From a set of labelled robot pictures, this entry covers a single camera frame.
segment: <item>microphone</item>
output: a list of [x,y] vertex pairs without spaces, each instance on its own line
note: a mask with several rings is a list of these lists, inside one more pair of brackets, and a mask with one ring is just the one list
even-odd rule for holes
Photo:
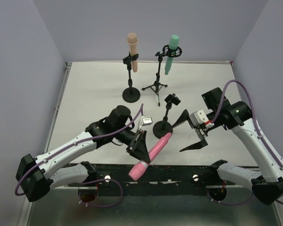
[[[150,157],[151,162],[156,158],[156,156],[160,153],[160,151],[166,146],[171,135],[172,135],[172,133],[167,133],[149,151],[149,157]],[[148,163],[146,163],[144,161],[139,161],[130,170],[129,177],[131,177],[132,180],[134,180],[134,181],[138,180],[146,172],[146,169],[147,169],[148,166],[149,166]]]
[[[178,43],[179,43],[178,35],[172,35],[172,37],[170,39],[170,42],[169,42],[169,47],[168,48],[170,50],[176,50],[177,47],[178,47]],[[172,57],[168,57],[166,59],[165,75],[169,74],[169,71],[171,70],[172,62],[173,62],[173,58]]]
[[[137,36],[135,33],[130,33],[127,36],[127,43],[129,44],[129,48],[130,48],[130,55],[134,56],[135,54],[137,54]],[[131,67],[132,67],[132,71],[133,72],[137,72],[137,60],[133,60],[131,62]]]

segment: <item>pink microphone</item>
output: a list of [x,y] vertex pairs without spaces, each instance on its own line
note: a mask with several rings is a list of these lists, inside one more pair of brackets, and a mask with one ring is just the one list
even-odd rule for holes
[[[167,133],[164,137],[162,137],[152,149],[149,151],[150,161],[156,158],[156,156],[160,153],[160,151],[166,146],[168,143],[172,133]],[[145,172],[147,167],[149,166],[148,163],[144,161],[139,161],[129,172],[129,176],[134,180],[138,180]]]

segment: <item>microphone clip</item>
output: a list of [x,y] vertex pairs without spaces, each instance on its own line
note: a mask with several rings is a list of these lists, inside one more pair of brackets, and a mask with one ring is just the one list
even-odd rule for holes
[[180,57],[183,53],[182,49],[180,47],[177,47],[177,49],[169,49],[169,45],[165,45],[162,48],[162,52],[164,56],[168,56],[170,58]]
[[127,65],[127,69],[128,70],[131,70],[131,62],[134,61],[134,60],[137,60],[138,58],[138,54],[135,54],[133,56],[131,56],[130,52],[129,52],[129,55],[126,56],[124,59],[123,59],[123,63],[125,65]]

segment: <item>metal enclosure edge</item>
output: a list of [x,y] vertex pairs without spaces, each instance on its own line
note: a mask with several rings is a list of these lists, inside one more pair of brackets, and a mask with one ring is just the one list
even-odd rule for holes
[[52,133],[53,133],[53,129],[54,129],[56,120],[57,120],[59,108],[60,108],[60,105],[61,105],[61,102],[62,102],[63,94],[64,94],[64,91],[65,91],[66,83],[67,83],[69,73],[70,73],[70,69],[71,69],[71,65],[72,65],[71,62],[66,62],[65,64],[66,64],[66,69],[65,69],[64,78],[63,78],[63,81],[62,81],[62,87],[61,87],[61,90],[60,90],[58,102],[57,102],[57,105],[56,105],[56,108],[55,108],[55,112],[54,112],[53,119],[52,119],[52,122],[51,122],[50,130],[49,130],[49,135],[48,135],[48,138],[46,140],[46,144],[45,144],[45,148],[44,148],[43,153],[48,152],[48,147],[49,147],[49,144],[50,144],[51,136],[52,136]]

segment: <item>mint green microphone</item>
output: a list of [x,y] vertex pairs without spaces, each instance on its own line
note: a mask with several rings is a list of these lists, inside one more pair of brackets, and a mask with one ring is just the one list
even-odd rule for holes
[[[170,42],[169,42],[169,49],[170,50],[176,50],[178,47],[178,43],[179,43],[179,37],[178,35],[172,35]],[[168,57],[166,59],[166,66],[165,66],[165,75],[169,74],[169,71],[171,70],[171,65],[173,62],[173,58],[172,57]]]

